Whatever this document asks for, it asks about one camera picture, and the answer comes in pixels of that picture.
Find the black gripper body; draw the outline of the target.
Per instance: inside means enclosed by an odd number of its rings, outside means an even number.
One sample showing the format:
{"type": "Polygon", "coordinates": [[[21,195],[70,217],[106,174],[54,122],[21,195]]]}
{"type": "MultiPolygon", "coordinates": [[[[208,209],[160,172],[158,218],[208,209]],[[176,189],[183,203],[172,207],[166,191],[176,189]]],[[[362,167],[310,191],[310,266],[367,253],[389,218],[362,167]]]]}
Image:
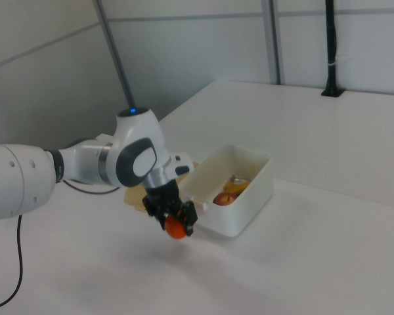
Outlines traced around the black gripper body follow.
{"type": "Polygon", "coordinates": [[[142,202],[151,217],[175,214],[181,207],[182,201],[176,180],[171,180],[157,188],[146,188],[145,192],[142,202]]]}

